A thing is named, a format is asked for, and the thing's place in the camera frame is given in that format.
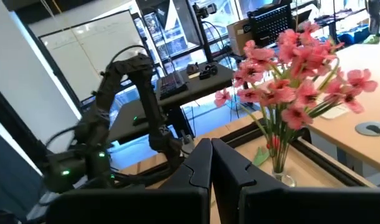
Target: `keyboard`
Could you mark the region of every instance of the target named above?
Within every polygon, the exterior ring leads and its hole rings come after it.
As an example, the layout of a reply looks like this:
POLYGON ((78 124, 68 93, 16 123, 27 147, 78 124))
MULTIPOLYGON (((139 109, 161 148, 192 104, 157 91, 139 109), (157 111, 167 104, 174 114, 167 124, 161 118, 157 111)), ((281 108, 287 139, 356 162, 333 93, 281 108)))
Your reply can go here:
POLYGON ((159 99, 163 100, 170 96, 186 91, 188 86, 183 81, 182 77, 176 72, 162 77, 158 80, 161 83, 159 89, 159 99))

